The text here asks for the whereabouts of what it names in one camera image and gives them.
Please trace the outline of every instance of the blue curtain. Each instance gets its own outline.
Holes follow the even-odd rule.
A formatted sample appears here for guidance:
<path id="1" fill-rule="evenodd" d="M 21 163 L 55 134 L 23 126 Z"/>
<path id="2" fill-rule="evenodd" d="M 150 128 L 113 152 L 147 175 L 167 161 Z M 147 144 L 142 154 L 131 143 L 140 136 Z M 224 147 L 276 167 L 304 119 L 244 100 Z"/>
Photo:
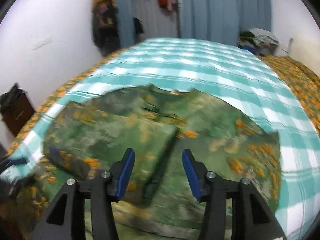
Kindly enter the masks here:
<path id="1" fill-rule="evenodd" d="M 134 26 L 131 12 L 131 0 L 115 0 L 119 12 L 118 29 L 121 47 L 129 47 L 134 45 Z"/>
<path id="2" fill-rule="evenodd" d="M 183 0 L 183 38 L 236 46 L 250 28 L 271 30 L 270 0 Z"/>

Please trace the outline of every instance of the teal and white plaid blanket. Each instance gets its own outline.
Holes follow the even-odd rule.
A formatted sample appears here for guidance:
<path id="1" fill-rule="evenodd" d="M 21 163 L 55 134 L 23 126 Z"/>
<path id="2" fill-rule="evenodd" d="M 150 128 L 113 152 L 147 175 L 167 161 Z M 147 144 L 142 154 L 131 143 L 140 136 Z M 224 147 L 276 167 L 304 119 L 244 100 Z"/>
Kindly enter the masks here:
<path id="1" fill-rule="evenodd" d="M 267 132 L 277 130 L 282 154 L 282 188 L 276 217 L 288 239 L 301 239 L 320 210 L 320 140 L 287 85 L 251 53 L 219 43 L 149 39 L 104 64 L 49 108 L 12 158 L 32 156 L 7 169 L 2 179 L 29 174 L 42 156 L 52 120 L 70 101 L 84 102 L 108 91 L 146 84 L 165 90 L 196 88 L 243 111 Z"/>

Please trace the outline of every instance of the curtain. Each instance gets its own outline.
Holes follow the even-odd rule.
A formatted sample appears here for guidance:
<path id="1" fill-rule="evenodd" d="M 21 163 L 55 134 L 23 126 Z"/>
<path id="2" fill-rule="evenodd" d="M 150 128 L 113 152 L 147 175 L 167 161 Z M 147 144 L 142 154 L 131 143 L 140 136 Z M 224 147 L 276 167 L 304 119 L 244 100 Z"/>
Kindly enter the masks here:
<path id="1" fill-rule="evenodd" d="M 237 45 L 240 31 L 271 30 L 270 0 L 183 0 L 181 36 Z"/>
<path id="2" fill-rule="evenodd" d="M 122 48 L 134 45 L 134 25 L 131 12 L 131 0 L 115 0 L 119 12 L 118 29 Z"/>

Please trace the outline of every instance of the white wall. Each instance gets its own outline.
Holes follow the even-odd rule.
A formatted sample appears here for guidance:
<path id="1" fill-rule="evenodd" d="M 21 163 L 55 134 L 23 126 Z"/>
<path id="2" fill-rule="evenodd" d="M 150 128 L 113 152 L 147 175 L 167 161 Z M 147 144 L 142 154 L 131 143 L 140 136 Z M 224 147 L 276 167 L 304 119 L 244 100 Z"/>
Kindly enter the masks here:
<path id="1" fill-rule="evenodd" d="M 139 41 L 156 37 L 178 37 L 175 11 L 161 9 L 158 0 L 131 0 L 131 2 L 133 17 L 141 21 L 144 31 L 144 34 L 140 34 Z"/>
<path id="2" fill-rule="evenodd" d="M 279 39 L 277 55 L 286 53 L 289 39 L 295 35 L 303 36 L 313 43 L 320 43 L 320 30 L 312 15 L 301 0 L 271 0 L 272 32 Z"/>
<path id="3" fill-rule="evenodd" d="M 99 60 L 91 37 L 91 1 L 15 1 L 0 24 L 0 94 L 18 82 L 38 108 Z M 12 140 L 0 122 L 0 143 L 8 149 Z"/>

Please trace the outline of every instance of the silver bolt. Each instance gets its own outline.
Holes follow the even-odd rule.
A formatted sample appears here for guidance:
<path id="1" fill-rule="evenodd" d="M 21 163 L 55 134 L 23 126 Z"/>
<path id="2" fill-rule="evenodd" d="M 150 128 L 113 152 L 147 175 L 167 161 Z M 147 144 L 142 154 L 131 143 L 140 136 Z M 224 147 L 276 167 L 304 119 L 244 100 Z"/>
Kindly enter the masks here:
<path id="1" fill-rule="evenodd" d="M 103 178 L 107 178 L 111 175 L 111 173 L 109 171 L 104 171 L 103 173 L 101 173 L 101 177 Z"/>
<path id="2" fill-rule="evenodd" d="M 248 178 L 243 178 L 242 179 L 242 183 L 245 184 L 245 185 L 248 185 L 251 183 L 251 180 L 249 180 Z"/>
<path id="3" fill-rule="evenodd" d="M 75 182 L 76 182 L 76 180 L 73 179 L 73 178 L 67 180 L 67 184 L 68 184 L 69 186 L 73 185 Z"/>
<path id="4" fill-rule="evenodd" d="M 213 172 L 213 171 L 208 171 L 206 176 L 209 178 L 209 179 L 213 179 L 216 177 L 216 174 Z"/>

